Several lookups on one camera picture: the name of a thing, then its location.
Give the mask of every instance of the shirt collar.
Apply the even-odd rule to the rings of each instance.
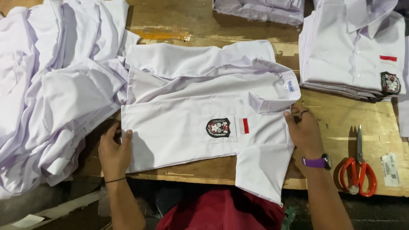
[[[373,39],[382,21],[389,16],[398,0],[344,0],[348,33],[363,29]]]

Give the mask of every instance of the orange scissors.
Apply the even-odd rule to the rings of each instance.
[[[376,181],[375,173],[373,172],[369,164],[365,163],[364,158],[362,156],[361,125],[359,125],[359,128],[358,128],[356,161],[358,162],[358,164],[360,164],[360,167],[359,167],[360,176],[358,177],[358,174],[357,174],[357,170],[355,167],[355,159],[353,157],[350,157],[340,170],[339,179],[341,181],[341,185],[346,191],[348,191],[352,195],[358,194],[359,192],[359,194],[361,194],[364,197],[370,197],[373,194],[375,194],[378,183]],[[348,166],[352,167],[352,182],[353,182],[353,184],[349,187],[345,184],[345,180],[344,180],[345,170],[348,168]],[[367,191],[364,192],[362,190],[362,187],[364,186],[364,180],[365,180],[366,173],[369,174],[368,175],[369,187]]]

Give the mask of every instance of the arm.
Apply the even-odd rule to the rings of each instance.
[[[125,177],[132,152],[132,131],[128,130],[121,145],[114,135],[119,124],[112,126],[101,136],[98,152],[106,182]],[[143,230],[146,222],[126,179],[106,183],[114,230]]]
[[[307,110],[294,104],[293,113]],[[284,112],[289,132],[294,145],[307,159],[318,159],[324,153],[318,121],[311,111],[303,113],[301,121],[296,123],[293,115]],[[353,229],[351,220],[342,204],[338,190],[332,181],[330,171],[320,168],[306,167],[305,176],[308,180],[308,201],[311,221],[315,230]]]

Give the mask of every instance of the watch face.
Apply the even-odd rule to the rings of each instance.
[[[332,168],[332,160],[329,154],[323,154],[322,158],[325,160],[325,162],[327,163],[327,169],[330,170]]]

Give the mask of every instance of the hand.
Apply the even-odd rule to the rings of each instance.
[[[101,136],[98,153],[105,181],[118,180],[125,177],[129,167],[132,152],[132,130],[123,137],[122,144],[114,141],[119,123],[115,123],[106,134]]]
[[[300,113],[305,110],[308,109],[298,104],[293,104],[291,108],[293,113]],[[304,152],[307,159],[320,158],[324,153],[324,147],[318,121],[314,114],[308,110],[308,112],[298,117],[301,119],[298,123],[295,122],[293,115],[287,111],[284,112],[284,117],[294,145]]]

